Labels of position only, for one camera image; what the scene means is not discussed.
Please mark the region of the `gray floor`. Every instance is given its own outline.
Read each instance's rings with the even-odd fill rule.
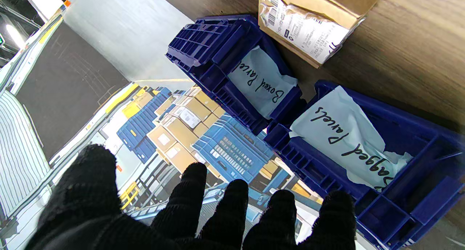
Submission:
[[[50,160],[127,84],[113,65],[61,23],[16,98],[28,109]]]

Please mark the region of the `yellow railing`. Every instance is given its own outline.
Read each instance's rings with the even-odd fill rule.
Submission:
[[[128,189],[126,189],[123,194],[120,195],[121,202],[123,202],[123,206],[121,210],[125,209],[139,194],[139,188],[136,185],[136,182],[133,182]]]

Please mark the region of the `cardboard box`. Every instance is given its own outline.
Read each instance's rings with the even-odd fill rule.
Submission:
[[[135,114],[137,114],[141,109],[137,106],[136,103],[131,102],[125,108],[123,108],[123,114],[126,118],[131,118]]]
[[[226,113],[226,111],[224,111],[224,109],[221,108],[221,106],[218,106],[215,111],[213,111],[213,113],[215,114],[215,116],[217,118],[220,118],[223,114]]]
[[[203,123],[199,123],[198,126],[194,128],[194,134],[200,138],[207,130],[208,127],[206,127]]]
[[[161,116],[170,106],[173,104],[173,102],[176,100],[174,96],[168,97],[163,104],[161,104],[157,110],[155,110],[155,114],[157,116]]]
[[[210,128],[211,126],[213,126],[213,124],[215,124],[217,120],[218,118],[214,114],[210,114],[208,118],[205,119],[205,121],[203,121],[203,123],[206,127]]]
[[[290,5],[291,7],[297,7],[294,9],[296,9],[297,11],[302,11],[301,13],[304,13],[304,14],[308,13],[308,15],[305,17],[306,19],[309,17],[312,17],[312,18],[315,18],[317,22],[320,22],[320,21],[334,22],[342,26],[343,28],[346,28],[350,30],[350,32],[348,33],[349,35],[353,31],[353,29],[355,29],[357,25],[359,25],[359,23],[363,20],[363,18],[368,13],[368,11],[374,6],[374,4],[378,0],[281,0],[281,1],[286,5]],[[266,2],[266,0],[259,0],[259,13],[265,13],[266,11],[263,12],[263,10],[268,9],[266,5],[270,5],[270,4],[263,5],[262,4],[263,2]],[[281,21],[282,21],[281,19],[276,20],[276,23],[280,23]],[[306,52],[304,52],[303,50],[295,46],[292,43],[294,40],[293,38],[284,37],[286,36],[286,34],[287,35],[292,34],[293,31],[289,32],[289,30],[286,29],[285,31],[286,33],[284,36],[279,35],[278,33],[274,32],[270,27],[267,27],[260,16],[259,16],[259,26],[261,30],[263,30],[265,33],[267,33],[269,36],[277,40],[282,45],[286,46],[292,52],[296,53],[298,56],[300,56],[302,59],[307,61],[312,66],[316,68],[321,66],[322,63],[317,62],[315,58],[312,58],[311,55],[307,54]],[[304,31],[301,31],[298,34],[304,36],[303,33]],[[327,47],[329,44],[331,44],[331,42],[327,42],[327,44],[324,43],[325,47]]]
[[[192,97],[195,97],[202,105],[206,106],[211,112],[215,111],[218,107],[218,104],[211,100],[201,89],[193,91]]]
[[[173,102],[173,104],[180,105],[186,98],[188,98],[188,96],[180,96],[176,99],[176,101]]]
[[[192,131],[200,122],[202,122],[198,116],[185,106],[175,106],[171,112],[173,116],[180,118]]]
[[[184,170],[186,170],[190,164],[197,162],[191,153],[180,143],[176,143],[168,149],[168,151],[165,152],[165,156],[181,173],[184,173]]]
[[[201,89],[201,88],[199,88],[198,86],[193,86],[193,87],[189,88],[189,90],[186,91],[186,93],[184,95],[185,96],[192,96],[192,93],[196,93],[199,89]]]
[[[267,179],[271,180],[276,170],[278,170],[278,166],[272,160],[270,160],[266,165],[262,167],[262,169],[260,169],[260,174],[263,177],[266,177]]]
[[[139,109],[142,109],[147,103],[149,103],[149,101],[152,98],[153,96],[150,93],[145,92],[141,96],[136,97],[133,102],[137,105]]]
[[[161,125],[158,125],[152,131],[148,132],[147,137],[155,144],[157,149],[162,152],[166,152],[177,142],[168,130],[164,129]]]
[[[264,165],[263,168],[271,172],[271,174],[274,174],[274,172],[278,170],[278,165],[275,164],[272,160],[269,160],[268,164]]]
[[[189,129],[181,119],[172,116],[163,127],[181,143],[189,152],[194,151],[191,147],[199,138]]]
[[[160,149],[155,149],[155,152],[161,156],[161,159],[163,159],[163,161],[165,161],[168,165],[171,164],[171,162],[168,160],[168,158],[165,156],[165,154],[160,150]]]
[[[204,121],[211,113],[202,103],[193,97],[187,97],[180,104],[193,112],[201,121]]]

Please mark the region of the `sticker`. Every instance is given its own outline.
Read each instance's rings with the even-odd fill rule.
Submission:
[[[168,144],[168,142],[170,141],[170,138],[165,133],[163,133],[158,137],[158,141],[160,141],[161,144],[166,146],[166,144]]]
[[[176,156],[176,154],[180,151],[179,148],[177,147],[173,147],[171,148],[170,150],[168,150],[168,152],[166,153],[166,156],[168,156],[168,158],[173,158],[174,156]]]
[[[201,120],[196,117],[189,109],[184,108],[179,117],[186,123],[191,129],[196,127]]]

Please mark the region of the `finger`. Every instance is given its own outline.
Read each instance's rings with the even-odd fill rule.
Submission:
[[[334,191],[327,195],[310,235],[299,247],[355,249],[355,215],[350,195]]]
[[[240,249],[244,235],[249,187],[244,180],[236,179],[226,187],[223,199],[213,216],[202,228],[199,238],[216,241]]]
[[[151,227],[171,239],[194,237],[199,224],[205,183],[205,165],[189,165],[181,182],[173,189],[166,208],[156,215]]]
[[[50,200],[40,214],[38,228],[60,219],[64,208],[67,215],[102,217],[121,213],[121,201],[116,188],[116,158],[101,145],[88,145],[63,173],[55,185]]]
[[[279,190],[268,202],[258,224],[244,239],[243,249],[288,249],[295,245],[297,209],[294,194]]]

